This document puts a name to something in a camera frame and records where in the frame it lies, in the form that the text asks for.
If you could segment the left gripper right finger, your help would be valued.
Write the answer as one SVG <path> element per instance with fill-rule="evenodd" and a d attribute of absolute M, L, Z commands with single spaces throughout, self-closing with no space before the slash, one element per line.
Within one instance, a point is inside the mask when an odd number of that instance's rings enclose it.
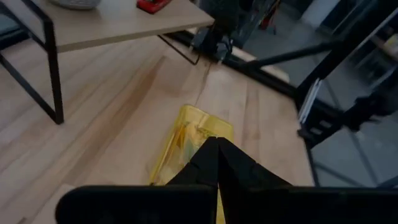
<path fill-rule="evenodd" d="M 227 223 L 397 224 L 397 190 L 299 187 L 218 139 L 218 183 Z"/>

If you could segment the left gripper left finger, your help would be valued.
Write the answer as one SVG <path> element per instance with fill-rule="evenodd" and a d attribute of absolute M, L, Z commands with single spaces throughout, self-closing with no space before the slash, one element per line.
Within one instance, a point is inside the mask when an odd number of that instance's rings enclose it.
<path fill-rule="evenodd" d="M 57 223 L 215 223 L 218 140 L 208 138 L 165 185 L 85 185 L 57 203 Z"/>

